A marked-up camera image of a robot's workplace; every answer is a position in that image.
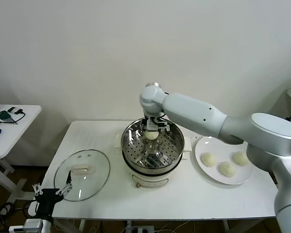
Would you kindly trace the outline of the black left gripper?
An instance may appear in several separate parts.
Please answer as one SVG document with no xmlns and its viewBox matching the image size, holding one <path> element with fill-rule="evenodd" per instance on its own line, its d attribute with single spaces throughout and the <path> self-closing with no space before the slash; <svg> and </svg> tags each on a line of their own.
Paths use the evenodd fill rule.
<svg viewBox="0 0 291 233">
<path fill-rule="evenodd" d="M 68 173 L 65 186 L 58 188 L 41 188 L 40 183 L 32 185 L 36 201 L 39 203 L 37 214 L 52 214 L 55 204 L 62 201 L 72 189 L 71 172 Z"/>
</svg>

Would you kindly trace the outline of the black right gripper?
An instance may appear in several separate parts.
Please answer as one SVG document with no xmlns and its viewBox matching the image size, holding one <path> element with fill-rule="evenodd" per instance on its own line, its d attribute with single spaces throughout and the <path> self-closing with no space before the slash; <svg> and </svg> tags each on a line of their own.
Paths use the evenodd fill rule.
<svg viewBox="0 0 291 233">
<path fill-rule="evenodd" d="M 159 127 L 158 122 L 155 120 L 154 117 L 146 118 L 146 124 L 142 125 L 142 132 L 146 131 L 157 131 L 161 132 L 161 127 Z"/>
</svg>

